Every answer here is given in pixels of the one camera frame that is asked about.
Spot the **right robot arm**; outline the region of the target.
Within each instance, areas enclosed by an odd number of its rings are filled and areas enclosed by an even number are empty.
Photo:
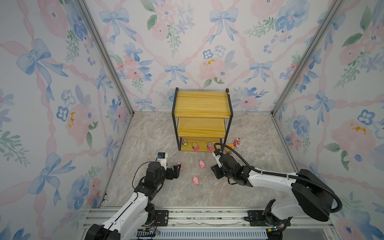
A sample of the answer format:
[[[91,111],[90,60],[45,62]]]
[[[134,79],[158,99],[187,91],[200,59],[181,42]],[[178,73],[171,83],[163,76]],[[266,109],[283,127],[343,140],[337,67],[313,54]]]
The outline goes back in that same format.
[[[229,184],[246,187],[262,187],[289,194],[279,203],[268,202],[262,213],[249,216],[250,222],[262,222],[267,226],[284,227],[293,217],[308,216],[327,222],[332,213],[342,209],[340,198],[324,182],[308,170],[280,174],[241,166],[230,154],[213,153],[216,165],[211,169],[217,179],[227,178]]]

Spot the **pink pig toy front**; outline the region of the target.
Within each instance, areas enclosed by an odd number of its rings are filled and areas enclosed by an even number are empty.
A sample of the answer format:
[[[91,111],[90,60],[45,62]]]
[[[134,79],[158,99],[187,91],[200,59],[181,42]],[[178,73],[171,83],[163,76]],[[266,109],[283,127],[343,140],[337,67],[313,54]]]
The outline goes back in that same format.
[[[198,186],[200,183],[199,179],[196,176],[193,177],[193,183],[195,186]]]

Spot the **colourful robot toy green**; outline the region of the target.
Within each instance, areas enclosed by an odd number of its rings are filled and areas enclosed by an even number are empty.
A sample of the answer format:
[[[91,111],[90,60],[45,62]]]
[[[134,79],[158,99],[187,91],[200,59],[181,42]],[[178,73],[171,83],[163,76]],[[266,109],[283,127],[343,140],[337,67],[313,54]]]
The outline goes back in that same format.
[[[200,150],[199,145],[197,143],[192,143],[192,148],[195,152],[198,152]]]

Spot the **colourful robot toy pink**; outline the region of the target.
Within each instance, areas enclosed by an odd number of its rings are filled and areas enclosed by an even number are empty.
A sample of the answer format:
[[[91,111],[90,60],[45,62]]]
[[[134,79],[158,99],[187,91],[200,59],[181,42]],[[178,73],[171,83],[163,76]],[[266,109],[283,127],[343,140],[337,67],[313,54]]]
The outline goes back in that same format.
[[[208,151],[209,151],[209,152],[212,152],[212,151],[214,150],[214,147],[213,147],[213,145],[212,145],[211,142],[208,142],[208,143],[207,143],[207,148],[208,148]]]

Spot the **brown green robot toy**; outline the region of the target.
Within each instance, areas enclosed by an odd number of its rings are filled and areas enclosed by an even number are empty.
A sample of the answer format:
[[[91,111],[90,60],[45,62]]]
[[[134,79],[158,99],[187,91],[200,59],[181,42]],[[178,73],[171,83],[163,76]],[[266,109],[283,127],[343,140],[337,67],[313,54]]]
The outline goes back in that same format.
[[[188,142],[186,139],[182,139],[182,145],[184,148],[187,148],[188,147]]]

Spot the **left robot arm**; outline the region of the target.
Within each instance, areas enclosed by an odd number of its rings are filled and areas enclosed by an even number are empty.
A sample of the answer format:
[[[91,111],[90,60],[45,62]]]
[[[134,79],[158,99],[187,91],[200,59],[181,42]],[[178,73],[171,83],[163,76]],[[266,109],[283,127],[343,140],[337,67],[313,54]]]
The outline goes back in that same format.
[[[86,240],[130,240],[140,227],[155,221],[155,207],[151,201],[161,190],[165,180],[177,179],[182,166],[163,167],[160,162],[149,162],[131,198],[111,218],[101,225],[93,224],[85,235]]]

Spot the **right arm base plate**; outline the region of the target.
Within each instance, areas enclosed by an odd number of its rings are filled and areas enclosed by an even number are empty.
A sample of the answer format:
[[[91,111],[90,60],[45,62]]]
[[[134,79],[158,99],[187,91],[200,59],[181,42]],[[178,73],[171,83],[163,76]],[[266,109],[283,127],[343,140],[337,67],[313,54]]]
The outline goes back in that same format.
[[[288,224],[288,226],[291,225],[288,219],[280,220],[270,212],[265,213],[265,211],[262,210],[250,210],[247,211],[247,214],[244,220],[249,222],[251,227],[282,228],[285,224]]]

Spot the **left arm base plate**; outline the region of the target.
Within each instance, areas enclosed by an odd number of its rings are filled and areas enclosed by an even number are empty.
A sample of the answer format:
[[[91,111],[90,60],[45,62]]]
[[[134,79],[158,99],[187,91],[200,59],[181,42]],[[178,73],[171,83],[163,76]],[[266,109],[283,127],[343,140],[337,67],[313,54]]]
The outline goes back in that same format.
[[[150,210],[145,226],[167,227],[169,222],[168,210]]]

